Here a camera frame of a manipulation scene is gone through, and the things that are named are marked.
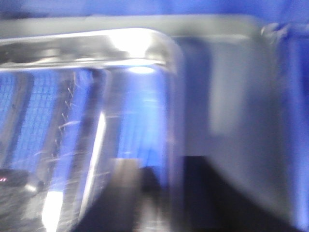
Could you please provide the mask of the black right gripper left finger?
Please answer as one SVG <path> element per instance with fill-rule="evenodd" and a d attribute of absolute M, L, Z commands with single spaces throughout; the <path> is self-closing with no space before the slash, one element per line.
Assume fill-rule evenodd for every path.
<path fill-rule="evenodd" d="M 160 186 L 151 168 L 123 166 L 75 227 L 76 232 L 158 232 Z"/>

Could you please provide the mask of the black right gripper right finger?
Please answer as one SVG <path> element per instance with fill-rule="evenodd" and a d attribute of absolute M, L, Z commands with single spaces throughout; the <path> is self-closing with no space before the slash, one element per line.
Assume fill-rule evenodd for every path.
<path fill-rule="evenodd" d="M 202 156 L 184 158 L 184 202 L 194 232 L 295 232 L 235 191 Z"/>

